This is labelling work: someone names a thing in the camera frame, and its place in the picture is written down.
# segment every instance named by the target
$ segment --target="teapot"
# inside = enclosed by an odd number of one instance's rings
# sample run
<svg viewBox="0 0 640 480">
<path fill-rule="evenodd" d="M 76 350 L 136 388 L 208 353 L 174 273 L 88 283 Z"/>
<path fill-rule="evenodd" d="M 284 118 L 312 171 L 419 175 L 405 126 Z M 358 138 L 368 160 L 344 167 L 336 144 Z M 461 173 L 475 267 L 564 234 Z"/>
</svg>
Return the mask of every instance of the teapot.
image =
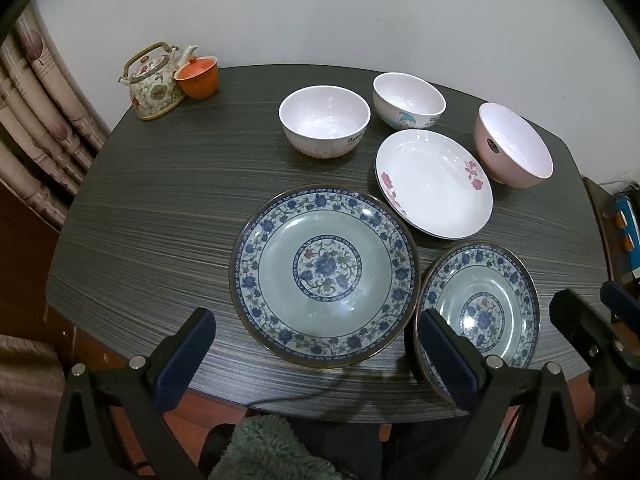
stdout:
<svg viewBox="0 0 640 480">
<path fill-rule="evenodd" d="M 148 54 L 159 47 L 164 48 L 167 54 L 149 58 Z M 159 41 L 127 61 L 118 82 L 129 87 L 131 103 L 140 119 L 149 121 L 160 117 L 184 101 L 187 95 L 175 81 L 174 73 L 188 62 L 195 49 L 189 45 L 178 59 L 178 47 L 169 47 L 164 41 Z M 131 65 L 138 59 L 142 65 L 129 76 Z"/>
</svg>

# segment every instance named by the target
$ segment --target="white wall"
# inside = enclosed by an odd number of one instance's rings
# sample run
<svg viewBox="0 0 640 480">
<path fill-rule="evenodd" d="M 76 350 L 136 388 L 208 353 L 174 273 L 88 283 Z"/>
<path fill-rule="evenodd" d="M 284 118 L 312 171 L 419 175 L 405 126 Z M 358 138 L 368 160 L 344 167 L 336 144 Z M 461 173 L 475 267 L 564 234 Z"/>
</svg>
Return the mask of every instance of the white wall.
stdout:
<svg viewBox="0 0 640 480">
<path fill-rule="evenodd" d="M 85 97 L 113 128 L 124 62 L 156 41 L 220 66 L 410 72 L 552 131 L 597 182 L 640 178 L 640 62 L 601 0 L 37 0 Z"/>
</svg>

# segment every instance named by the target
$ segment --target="pink flower pattern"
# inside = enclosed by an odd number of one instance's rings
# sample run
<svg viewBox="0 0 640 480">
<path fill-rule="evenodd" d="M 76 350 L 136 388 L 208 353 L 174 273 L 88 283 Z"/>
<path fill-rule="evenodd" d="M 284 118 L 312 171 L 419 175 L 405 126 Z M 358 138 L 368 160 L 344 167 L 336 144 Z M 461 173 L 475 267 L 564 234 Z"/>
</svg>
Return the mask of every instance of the pink flower pattern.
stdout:
<svg viewBox="0 0 640 480">
<path fill-rule="evenodd" d="M 476 191 L 480 191 L 482 189 L 482 180 L 478 178 L 478 164 L 474 160 L 470 160 L 468 162 L 465 161 L 465 171 L 468 173 L 469 180 L 471 181 L 471 185 L 474 187 Z"/>
<path fill-rule="evenodd" d="M 391 182 L 391 177 L 388 176 L 388 174 L 386 174 L 386 173 L 382 173 L 380 175 L 380 180 L 382 180 L 382 183 L 386 187 L 386 189 L 384 191 L 385 191 L 386 197 L 388 198 L 389 202 L 391 202 L 392 205 L 396 206 L 398 211 L 400 211 L 403 215 L 406 215 L 406 211 L 404 209 L 402 209 L 402 206 L 400 205 L 400 203 L 396 199 L 396 192 L 395 191 L 391 191 L 393 189 L 393 186 L 394 186 L 393 183 Z"/>
</svg>

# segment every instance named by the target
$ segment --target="blue and white plate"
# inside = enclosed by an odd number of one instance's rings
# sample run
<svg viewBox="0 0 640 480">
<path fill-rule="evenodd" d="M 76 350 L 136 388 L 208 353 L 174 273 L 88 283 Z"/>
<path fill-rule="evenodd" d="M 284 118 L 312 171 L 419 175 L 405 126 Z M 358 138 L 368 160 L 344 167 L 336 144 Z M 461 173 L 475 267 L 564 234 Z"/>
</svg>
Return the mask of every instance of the blue and white plate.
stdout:
<svg viewBox="0 0 640 480">
<path fill-rule="evenodd" d="M 362 361 L 400 333 L 420 271 L 407 227 L 385 204 L 337 187 L 303 187 L 263 205 L 242 229 L 231 296 L 249 332 L 317 368 Z"/>
<path fill-rule="evenodd" d="M 527 368 L 540 331 L 540 305 L 533 280 L 519 259 L 489 242 L 463 244 L 440 257 L 428 271 L 418 300 L 414 344 L 418 364 L 436 391 L 451 400 L 418 339 L 418 319 L 436 308 L 482 355 L 498 355 Z"/>
</svg>

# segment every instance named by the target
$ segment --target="plate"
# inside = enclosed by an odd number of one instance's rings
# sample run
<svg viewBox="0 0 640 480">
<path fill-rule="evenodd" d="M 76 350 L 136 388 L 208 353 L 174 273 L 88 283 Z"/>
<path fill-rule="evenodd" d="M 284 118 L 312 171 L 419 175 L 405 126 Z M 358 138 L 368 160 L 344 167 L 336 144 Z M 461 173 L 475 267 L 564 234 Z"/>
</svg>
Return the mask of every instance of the plate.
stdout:
<svg viewBox="0 0 640 480">
<path fill-rule="evenodd" d="M 380 189 L 409 224 L 439 238 L 466 238 L 491 216 L 494 196 L 478 161 L 429 130 L 387 137 L 376 156 Z"/>
<path fill-rule="evenodd" d="M 256 211 L 229 265 L 248 331 L 274 354 L 329 368 L 382 350 L 420 288 L 408 228 L 380 200 L 339 187 L 287 191 Z"/>
<path fill-rule="evenodd" d="M 540 304 L 527 269 L 504 247 L 490 242 L 455 247 L 432 265 L 422 283 L 414 322 L 416 357 L 436 391 L 451 400 L 418 339 L 418 319 L 427 308 L 436 308 L 482 355 L 529 367 L 540 332 Z"/>
</svg>

